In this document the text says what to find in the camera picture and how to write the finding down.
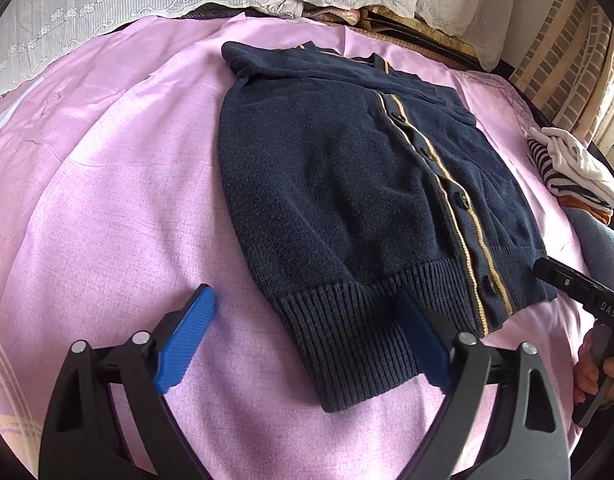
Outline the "person's right hand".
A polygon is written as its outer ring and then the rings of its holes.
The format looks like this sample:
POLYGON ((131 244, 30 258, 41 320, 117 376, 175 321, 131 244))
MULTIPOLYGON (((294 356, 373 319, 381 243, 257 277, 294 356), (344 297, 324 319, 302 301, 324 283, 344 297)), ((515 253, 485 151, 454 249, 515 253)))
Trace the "person's right hand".
MULTIPOLYGON (((572 395, 576 404, 581 404, 587 399, 587 396, 595 396, 599 392, 600 369, 592 359, 592 346, 593 335, 592 331, 589 330, 584 335, 584 342, 578 349, 578 362, 572 369, 574 373, 572 395)), ((604 361, 603 370, 607 377, 614 380, 614 356, 604 361)), ((603 404, 614 404, 614 381, 607 390, 603 404)))

